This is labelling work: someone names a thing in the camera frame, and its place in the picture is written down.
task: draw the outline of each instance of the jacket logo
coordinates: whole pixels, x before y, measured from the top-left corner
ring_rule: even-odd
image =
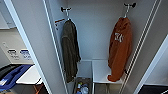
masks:
[[[115,33],[115,40],[122,42],[123,41],[123,35],[120,33]]]

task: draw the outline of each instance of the coat hook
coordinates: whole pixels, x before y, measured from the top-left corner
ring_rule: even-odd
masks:
[[[131,4],[125,4],[125,3],[124,3],[124,5],[125,5],[125,6],[131,6],[131,7],[134,8],[134,7],[136,6],[136,3],[133,3],[132,5],[131,5]]]
[[[63,12],[64,10],[71,10],[71,8],[63,8],[63,7],[61,7],[61,11]]]

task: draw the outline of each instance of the orange jacket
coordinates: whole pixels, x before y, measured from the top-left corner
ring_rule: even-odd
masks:
[[[109,81],[120,80],[131,54],[131,43],[131,23],[128,18],[119,18],[110,39],[108,66],[111,68],[111,75],[108,75]]]

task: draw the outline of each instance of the shelf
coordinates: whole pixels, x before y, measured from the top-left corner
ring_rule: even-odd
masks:
[[[117,82],[108,81],[107,76],[111,74],[111,69],[108,67],[108,60],[93,60],[93,83],[113,83],[121,84],[122,81]]]

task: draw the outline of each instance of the hanging jacket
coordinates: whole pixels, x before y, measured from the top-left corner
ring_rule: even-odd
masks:
[[[66,81],[71,82],[76,77],[78,71],[77,62],[81,60],[76,27],[71,20],[66,21],[63,26],[62,52]]]
[[[131,23],[128,18],[119,18],[110,39],[108,66],[111,68],[111,75],[108,75],[109,81],[120,80],[131,54],[131,44]]]

